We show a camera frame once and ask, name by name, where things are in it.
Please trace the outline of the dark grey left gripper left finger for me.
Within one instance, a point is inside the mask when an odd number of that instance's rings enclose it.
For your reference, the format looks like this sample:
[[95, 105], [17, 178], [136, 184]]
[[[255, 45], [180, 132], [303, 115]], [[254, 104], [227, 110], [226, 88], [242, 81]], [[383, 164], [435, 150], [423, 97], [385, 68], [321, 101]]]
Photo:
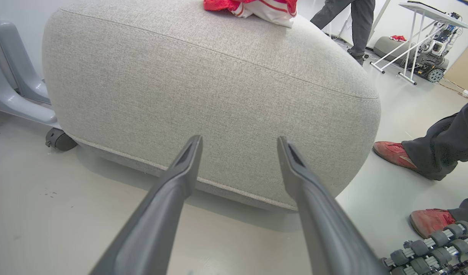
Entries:
[[192, 136], [91, 271], [92, 275], [165, 275], [185, 200], [197, 181], [203, 140]]

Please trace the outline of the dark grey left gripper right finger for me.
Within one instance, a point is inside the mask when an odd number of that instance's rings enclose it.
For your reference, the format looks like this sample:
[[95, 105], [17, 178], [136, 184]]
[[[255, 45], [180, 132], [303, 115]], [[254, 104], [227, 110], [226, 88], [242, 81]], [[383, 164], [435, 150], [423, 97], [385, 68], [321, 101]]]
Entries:
[[349, 217], [296, 146], [277, 139], [283, 183], [296, 202], [313, 275], [387, 275]]

